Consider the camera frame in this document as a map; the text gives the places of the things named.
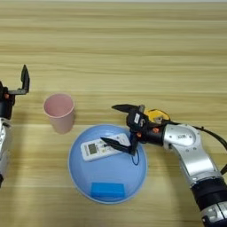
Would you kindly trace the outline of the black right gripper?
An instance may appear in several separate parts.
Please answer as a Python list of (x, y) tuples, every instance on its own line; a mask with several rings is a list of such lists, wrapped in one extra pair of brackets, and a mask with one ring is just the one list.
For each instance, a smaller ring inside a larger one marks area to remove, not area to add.
[[(138, 106), (130, 104), (114, 105), (112, 108), (124, 113), (138, 110)], [(107, 137), (102, 137), (102, 140), (113, 149), (134, 156), (137, 151), (138, 142), (163, 145), (164, 129), (164, 124), (154, 123), (148, 119), (142, 118), (139, 123), (133, 122), (130, 126), (130, 132), (132, 134), (129, 138), (129, 145), (123, 145), (117, 140)]]

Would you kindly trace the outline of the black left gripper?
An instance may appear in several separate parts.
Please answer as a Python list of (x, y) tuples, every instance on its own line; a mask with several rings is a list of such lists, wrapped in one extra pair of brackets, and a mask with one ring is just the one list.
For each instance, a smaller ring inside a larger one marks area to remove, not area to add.
[(20, 80), (22, 87), (17, 90), (8, 90), (0, 81), (0, 118), (11, 119), (12, 107), (15, 104), (14, 95), (26, 95), (29, 93), (30, 77), (26, 65), (22, 68)]

